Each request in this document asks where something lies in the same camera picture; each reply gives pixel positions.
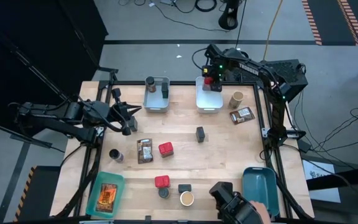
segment orange package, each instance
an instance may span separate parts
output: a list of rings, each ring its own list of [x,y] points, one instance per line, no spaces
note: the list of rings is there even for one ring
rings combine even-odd
[[[114,200],[116,199],[117,185],[102,184],[99,200],[96,204],[97,212],[112,212]]]

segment yellow black caution stripe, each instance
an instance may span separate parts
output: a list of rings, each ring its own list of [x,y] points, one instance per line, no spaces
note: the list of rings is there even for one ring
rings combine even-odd
[[[311,31],[313,33],[314,41],[316,41],[317,45],[322,45],[323,43],[321,41],[321,37],[316,26],[316,22],[314,21],[313,14],[311,13],[308,0],[302,0],[302,5],[303,5],[303,9],[306,12],[306,16],[308,17],[308,21]]]
[[[358,45],[358,21],[353,13],[353,10],[347,0],[337,0],[337,2],[342,10],[349,29],[352,32],[356,45]]]
[[[24,190],[23,190],[22,197],[20,198],[19,205],[17,206],[16,214],[15,214],[15,217],[14,217],[14,219],[13,219],[14,222],[17,222],[18,219],[19,219],[21,209],[23,208],[23,203],[24,203],[24,200],[25,200],[25,196],[26,196],[27,192],[29,191],[29,187],[30,187],[30,183],[31,183],[31,178],[32,178],[32,176],[33,176],[33,174],[34,174],[36,168],[37,168],[37,166],[31,167],[31,170],[30,170],[30,172],[29,172],[29,176],[27,177],[27,180],[26,180],[26,182],[25,182],[25,186],[24,186]]]

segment beige cup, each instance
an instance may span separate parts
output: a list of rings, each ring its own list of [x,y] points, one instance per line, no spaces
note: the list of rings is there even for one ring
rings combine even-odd
[[[239,91],[234,92],[229,102],[229,108],[232,109],[238,108],[241,104],[243,97],[244,95],[241,92]]]
[[[182,205],[190,206],[193,204],[193,202],[194,202],[194,195],[191,192],[186,191],[180,195],[180,203]]]

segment white paper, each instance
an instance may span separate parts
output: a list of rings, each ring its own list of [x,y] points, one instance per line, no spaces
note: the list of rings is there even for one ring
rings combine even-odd
[[[330,175],[329,172],[326,172],[322,169],[320,169],[319,167],[316,167],[315,165],[313,165],[312,163],[308,162],[308,161],[304,161],[303,162],[303,170],[305,172],[305,177],[306,180],[312,179],[312,178],[317,178],[320,177],[322,175]],[[314,162],[317,166],[321,166],[322,168],[335,173],[334,171],[334,165],[332,164],[327,164],[327,163],[322,163],[322,162]],[[311,190],[309,191],[309,195],[311,199],[315,199],[315,200],[322,200],[325,202],[336,202],[336,203],[341,203],[341,198],[339,197],[339,191],[338,188],[333,188],[333,189],[324,189],[324,190]]]

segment red object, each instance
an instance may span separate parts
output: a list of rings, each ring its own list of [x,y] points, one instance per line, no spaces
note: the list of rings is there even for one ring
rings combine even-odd
[[[171,142],[167,142],[158,146],[162,157],[173,155],[173,147]]]
[[[154,183],[157,188],[170,187],[169,176],[158,176],[154,178]]]
[[[212,84],[213,82],[214,82],[214,79],[212,77],[206,77],[204,79],[204,84],[209,85],[209,84]]]

